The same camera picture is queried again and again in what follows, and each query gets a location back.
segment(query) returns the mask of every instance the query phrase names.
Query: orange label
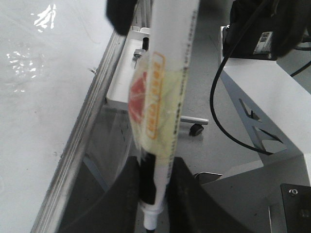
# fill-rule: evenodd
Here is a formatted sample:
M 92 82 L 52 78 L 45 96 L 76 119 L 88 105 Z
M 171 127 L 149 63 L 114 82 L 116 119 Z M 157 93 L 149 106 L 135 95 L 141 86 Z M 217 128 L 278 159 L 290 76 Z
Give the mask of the orange label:
M 161 106 L 162 80 L 165 70 L 165 57 L 157 52 L 152 56 L 151 61 L 151 75 L 150 75 L 150 89 L 148 93 L 148 107 L 147 107 L 147 128 L 146 134 L 151 139 L 157 137 L 157 125 L 159 119 L 159 111 Z

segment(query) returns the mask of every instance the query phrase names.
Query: plastic sheet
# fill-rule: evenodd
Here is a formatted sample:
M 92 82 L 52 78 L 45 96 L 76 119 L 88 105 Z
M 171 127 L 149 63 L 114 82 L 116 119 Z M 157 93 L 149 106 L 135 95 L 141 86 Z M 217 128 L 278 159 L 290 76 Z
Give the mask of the plastic sheet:
M 0 8 L 0 232 L 30 232 L 112 27 L 100 0 Z

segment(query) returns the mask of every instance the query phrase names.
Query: white marker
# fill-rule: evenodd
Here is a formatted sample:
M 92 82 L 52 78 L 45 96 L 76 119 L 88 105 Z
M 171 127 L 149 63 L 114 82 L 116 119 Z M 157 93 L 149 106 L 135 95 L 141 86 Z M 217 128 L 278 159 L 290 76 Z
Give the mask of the white marker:
M 149 232 L 156 229 L 171 177 L 198 7 L 199 0 L 154 1 L 149 60 L 141 58 L 130 91 L 133 134 L 142 150 L 140 205 Z M 145 72 L 139 70 L 146 64 Z M 144 101 L 138 99 L 142 92 Z

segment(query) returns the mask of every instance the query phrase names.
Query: caster wheel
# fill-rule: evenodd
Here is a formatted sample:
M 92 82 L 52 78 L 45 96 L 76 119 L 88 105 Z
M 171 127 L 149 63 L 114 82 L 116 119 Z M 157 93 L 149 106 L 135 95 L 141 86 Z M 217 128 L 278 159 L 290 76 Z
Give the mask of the caster wheel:
M 194 124 L 190 128 L 189 136 L 195 137 L 195 136 L 199 135 L 200 133 L 202 133 L 203 130 L 204 130 L 204 128 L 202 125 Z

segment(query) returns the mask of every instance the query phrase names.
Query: red logo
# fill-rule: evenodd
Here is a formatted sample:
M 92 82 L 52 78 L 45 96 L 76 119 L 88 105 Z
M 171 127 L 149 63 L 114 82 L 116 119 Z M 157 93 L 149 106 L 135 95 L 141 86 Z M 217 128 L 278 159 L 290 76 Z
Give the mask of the red logo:
M 128 112 L 136 123 L 141 123 L 143 118 L 143 108 L 145 104 L 147 72 L 134 81 L 130 88 Z

